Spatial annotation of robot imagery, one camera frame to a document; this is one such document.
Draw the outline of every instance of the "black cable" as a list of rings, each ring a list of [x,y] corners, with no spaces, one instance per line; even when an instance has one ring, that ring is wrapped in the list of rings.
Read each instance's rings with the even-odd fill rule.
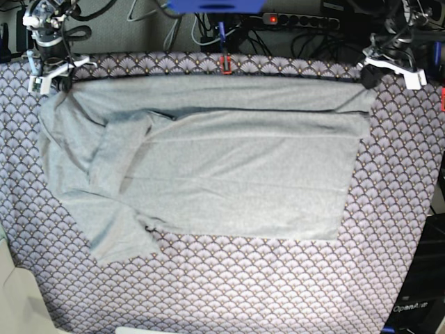
[[[409,58],[409,60],[411,61],[411,64],[413,67],[416,67],[416,59],[414,59],[413,55],[411,55],[409,52],[400,50],[400,49],[393,49],[390,47],[385,47],[384,50],[389,50],[389,51],[393,51],[393,52],[398,52],[400,54],[404,54],[405,56],[407,56]]]
[[[316,36],[317,36],[316,34],[308,36],[309,38],[307,39],[306,42],[303,43],[303,45],[301,46],[300,52],[298,52],[297,59],[300,59],[300,57],[302,56],[303,51],[305,50],[306,46],[310,42],[312,42],[314,40],[314,37],[316,37]]]
[[[445,30],[445,28],[444,28],[443,26],[441,26],[440,24],[437,24],[437,23],[434,23],[434,22],[431,22],[431,21],[428,21],[428,23],[429,23],[429,24],[432,24],[433,26],[438,26],[438,27],[440,28],[439,31],[443,31],[443,30]]]
[[[263,49],[264,53],[266,55],[268,54],[269,56],[272,56],[272,52],[270,52],[270,49],[267,47],[266,43],[259,36],[259,34],[255,30],[253,30],[253,29],[251,29],[251,32],[253,32],[255,34],[255,36],[257,37],[258,42],[262,45],[261,48]]]
[[[329,55],[331,56],[331,59],[335,59],[335,62],[338,63],[339,62],[339,47],[340,43],[330,43],[329,46],[327,47],[327,50],[329,51]]]
[[[197,22],[198,22],[197,27],[198,27],[198,29],[200,30],[200,34],[201,34],[201,36],[205,36],[205,37],[207,37],[207,32],[206,32],[205,29],[203,28],[204,24],[203,24],[202,21],[201,21],[201,17],[200,17],[197,13],[195,13],[195,16],[196,16],[196,19],[197,19]]]
[[[326,30],[326,31],[325,31],[325,35],[324,35],[324,37],[323,37],[323,41],[322,41],[322,43],[320,44],[320,46],[321,46],[322,44],[324,44],[325,42],[327,42],[327,41],[328,41],[328,38],[330,38],[330,35],[329,35],[329,31]],[[336,60],[337,60],[337,62],[338,62],[338,57],[339,57],[339,52],[338,52],[339,50],[338,50],[338,48],[337,48],[337,57],[334,56],[335,49],[332,50],[331,47],[329,47],[328,49],[329,49],[329,53],[330,53],[331,57],[332,57],[332,58],[336,58]]]
[[[110,0],[110,2],[108,2],[102,9],[98,10],[96,13],[93,13],[93,14],[90,14],[87,16],[80,16],[80,15],[77,15],[76,13],[72,13],[72,17],[74,19],[76,19],[77,21],[81,21],[81,22],[91,21],[92,19],[96,19],[99,16],[106,13],[107,11],[109,11],[111,9],[111,7],[113,7],[116,4],[116,2],[118,2],[118,0]]]
[[[75,33],[83,33],[83,35],[73,36]],[[92,31],[89,26],[77,26],[65,32],[67,42],[80,42],[91,37]]]
[[[310,54],[310,56],[309,56],[310,58],[313,58],[314,54],[318,54],[318,51],[320,49],[324,48],[324,46],[330,47],[332,41],[328,41],[327,40],[328,38],[336,38],[334,36],[329,35],[329,33],[327,33],[327,32],[325,32],[323,34],[322,33],[317,33],[316,35],[314,35],[314,37],[317,36],[317,35],[323,35],[323,40],[321,41],[320,45],[317,46],[317,48]]]
[[[295,48],[295,43],[297,43],[297,40],[299,40],[300,38],[303,38],[303,37],[308,36],[308,35],[311,35],[311,34],[310,33],[303,33],[303,34],[295,36],[292,39],[292,42],[291,42],[291,53],[292,53],[292,57],[293,58],[297,58],[297,55],[296,55],[295,49],[294,49]]]
[[[163,13],[166,17],[169,17],[170,19],[180,19],[181,17],[184,16],[184,14],[172,14],[169,13],[168,11],[165,10],[165,8],[163,8],[161,6],[161,4],[158,2],[158,0],[152,0],[152,3],[158,8],[158,10]]]
[[[255,52],[255,54],[258,54],[257,48],[255,47],[255,44],[253,44],[254,39],[248,37],[248,41],[250,42],[250,44],[252,45],[253,51]]]
[[[362,50],[356,49],[355,47],[351,47],[350,45],[348,45],[348,43],[353,43],[353,42],[349,42],[347,40],[331,41],[331,42],[327,43],[326,45],[324,45],[323,47],[321,47],[319,50],[316,50],[316,52],[314,52],[311,55],[311,57],[312,58],[316,58],[317,56],[320,56],[326,49],[328,49],[329,47],[332,47],[332,46],[337,46],[337,49],[340,48],[340,47],[343,47],[343,48],[355,51],[358,54],[362,53]]]
[[[408,30],[408,28],[410,27],[411,19],[412,19],[412,9],[410,8],[410,18],[407,20],[406,25],[396,35],[394,35],[392,38],[388,39],[386,42],[384,42],[381,45],[379,45],[379,47],[381,47],[381,48],[387,47],[393,41],[397,40],[397,38],[399,38],[402,34],[404,34],[404,32],[406,32],[406,30]]]
[[[201,20],[202,20],[202,24],[204,25],[205,31],[211,31],[211,26],[209,28],[207,28],[206,15],[204,13],[202,14]]]

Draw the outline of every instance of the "patterned tablecloth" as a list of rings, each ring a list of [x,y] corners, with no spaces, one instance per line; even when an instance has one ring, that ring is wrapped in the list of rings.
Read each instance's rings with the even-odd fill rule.
[[[98,68],[78,69],[76,79],[220,73],[217,54],[97,59]],[[345,65],[264,56],[233,56],[232,66],[235,75],[359,74]],[[388,76],[376,88],[371,136],[359,146],[337,242],[160,233],[160,254],[99,267],[82,231],[46,189],[35,147],[45,97],[27,93],[27,64],[2,65],[0,73],[0,219],[15,264],[33,272],[57,327],[380,332],[411,264],[442,160],[439,87],[414,92]]]

